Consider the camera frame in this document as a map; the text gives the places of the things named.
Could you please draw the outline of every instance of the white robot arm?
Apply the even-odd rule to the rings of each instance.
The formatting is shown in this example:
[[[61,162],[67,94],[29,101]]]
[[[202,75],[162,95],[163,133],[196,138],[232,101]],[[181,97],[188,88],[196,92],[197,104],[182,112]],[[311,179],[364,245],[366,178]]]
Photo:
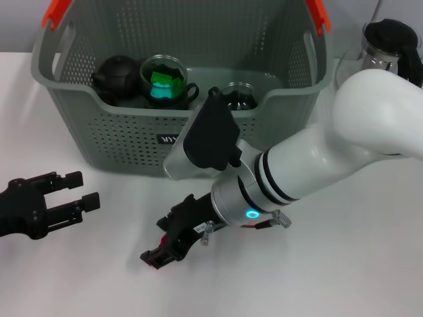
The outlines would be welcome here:
[[[283,206],[380,160],[423,160],[423,90],[390,72],[372,69],[349,78],[336,95],[331,116],[328,125],[304,129],[264,153],[239,141],[240,164],[220,173],[209,195],[194,199],[196,212],[205,210],[208,219],[218,216],[204,222],[199,234],[207,238],[213,225],[248,227],[252,219],[260,221],[256,229],[288,227],[289,219],[280,212]],[[173,153],[181,160],[183,152],[179,142]],[[175,157],[171,153],[167,162],[175,163]],[[182,159],[187,175],[201,170],[190,169],[186,160]],[[178,164],[167,169],[170,176],[181,178]],[[164,230],[169,227],[157,224]],[[141,258],[157,267],[150,255]]]

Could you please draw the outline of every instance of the basket label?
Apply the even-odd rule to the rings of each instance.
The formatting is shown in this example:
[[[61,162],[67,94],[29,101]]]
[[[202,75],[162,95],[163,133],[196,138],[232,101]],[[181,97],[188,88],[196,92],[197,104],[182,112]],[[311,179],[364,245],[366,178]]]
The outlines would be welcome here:
[[[174,145],[179,134],[157,134],[156,136],[159,144]]]

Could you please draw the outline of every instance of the black teapot lid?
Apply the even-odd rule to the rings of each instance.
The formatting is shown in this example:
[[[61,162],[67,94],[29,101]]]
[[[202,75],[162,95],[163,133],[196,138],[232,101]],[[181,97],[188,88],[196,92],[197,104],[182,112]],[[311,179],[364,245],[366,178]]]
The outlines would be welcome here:
[[[107,59],[98,72],[108,77],[120,77],[134,72],[137,73],[138,69],[137,61],[128,56],[119,55]]]

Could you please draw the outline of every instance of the black teapot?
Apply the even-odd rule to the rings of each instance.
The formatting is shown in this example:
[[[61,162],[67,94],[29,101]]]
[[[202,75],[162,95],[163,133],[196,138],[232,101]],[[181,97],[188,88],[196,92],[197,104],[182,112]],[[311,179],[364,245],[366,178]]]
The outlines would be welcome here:
[[[107,59],[91,77],[97,89],[115,97],[131,99],[141,94],[139,63],[130,57],[119,55]]]

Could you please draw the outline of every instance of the basket handle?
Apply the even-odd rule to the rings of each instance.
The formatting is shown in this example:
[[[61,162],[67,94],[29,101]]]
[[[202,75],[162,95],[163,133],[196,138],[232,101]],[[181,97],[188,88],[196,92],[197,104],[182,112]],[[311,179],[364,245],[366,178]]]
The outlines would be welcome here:
[[[61,55],[67,55],[71,42],[76,32],[73,27],[71,16],[73,13],[72,0],[53,0],[42,21],[42,28],[38,32],[34,49],[32,51],[31,72],[32,76],[42,85],[48,88],[69,88],[65,83],[56,82],[53,74],[53,62],[58,52],[59,43],[70,26],[70,39],[62,49]],[[56,69],[59,69],[61,61],[58,61]]]
[[[305,0],[305,2],[315,23],[317,34],[319,36],[323,34],[323,25],[326,26],[326,31],[330,32],[330,21],[323,0]]]

